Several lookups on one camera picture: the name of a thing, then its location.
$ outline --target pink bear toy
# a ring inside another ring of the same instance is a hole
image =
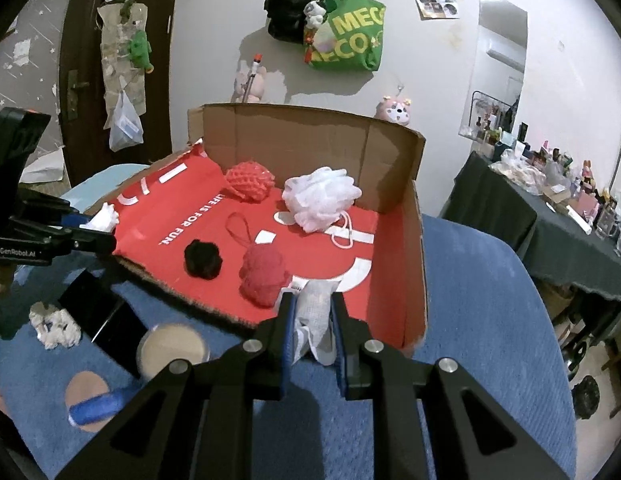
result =
[[[411,100],[398,100],[397,98],[385,96],[381,103],[377,105],[376,119],[388,121],[389,123],[397,123],[402,126],[408,126],[411,121],[409,108]]]

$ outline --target silver bolt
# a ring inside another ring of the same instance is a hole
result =
[[[452,374],[457,370],[457,361],[455,359],[451,359],[450,357],[445,357],[440,359],[437,364],[444,372]]]
[[[244,341],[244,344],[242,345],[242,348],[251,354],[259,352],[263,347],[264,345],[262,345],[262,342],[259,339],[249,339],[248,341]]]
[[[366,348],[371,354],[379,354],[379,352],[384,349],[384,343],[377,341],[377,339],[369,339],[366,343],[364,343],[364,348]]]
[[[183,374],[188,370],[188,361],[185,361],[184,359],[175,359],[170,365],[168,365],[168,370],[170,373],[175,375]]]

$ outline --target green dinosaur toy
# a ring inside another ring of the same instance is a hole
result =
[[[147,74],[150,74],[154,67],[150,63],[150,43],[145,30],[138,30],[130,40],[128,46],[128,57],[136,68],[143,68]]]

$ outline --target black scrunchie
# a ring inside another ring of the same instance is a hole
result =
[[[222,269],[220,249],[214,243],[193,240],[184,250],[188,274],[204,280],[217,278]]]

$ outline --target round beige container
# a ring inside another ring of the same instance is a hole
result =
[[[210,359],[208,345],[193,328],[179,323],[157,325],[148,330],[137,347],[137,367],[142,378],[150,381],[175,359],[193,365]]]

